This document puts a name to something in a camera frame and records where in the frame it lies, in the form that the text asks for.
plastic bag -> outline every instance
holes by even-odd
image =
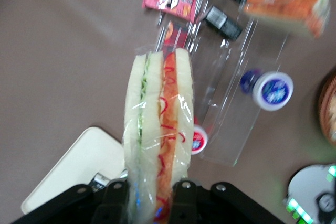
[[[244,13],[272,27],[319,38],[328,21],[329,0],[247,0]]]
[[[131,184],[131,223],[167,220],[172,187],[190,165],[193,117],[189,53],[169,47],[137,55],[128,83],[122,141]]]

plastic wrap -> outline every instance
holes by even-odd
[[[164,223],[172,186],[190,165],[194,133],[189,53],[164,46],[135,57],[125,101],[123,147],[132,223]]]
[[[329,0],[246,0],[250,17],[296,35],[319,38],[328,21]]]

blue label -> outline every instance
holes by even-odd
[[[253,87],[261,76],[260,69],[247,71],[240,79],[240,87],[244,93],[252,93]]]
[[[283,80],[274,79],[265,83],[262,97],[269,104],[279,104],[289,95],[289,88]]]

white tray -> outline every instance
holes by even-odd
[[[121,144],[98,127],[87,128],[21,204],[31,212],[77,184],[88,184],[97,172],[119,178],[124,169]]]

screw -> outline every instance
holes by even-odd
[[[115,185],[113,186],[114,189],[119,189],[122,187],[121,183],[115,183]]]
[[[183,182],[183,183],[182,183],[182,187],[188,189],[188,188],[191,187],[191,184],[190,184],[189,182],[186,181],[186,182]]]
[[[82,194],[82,193],[84,193],[86,191],[86,188],[85,187],[82,187],[82,188],[79,188],[78,190],[77,190],[77,193],[78,194]]]
[[[225,190],[226,190],[226,187],[225,187],[224,185],[222,185],[222,184],[218,184],[218,185],[216,186],[216,189],[217,189],[218,191],[225,191]]]

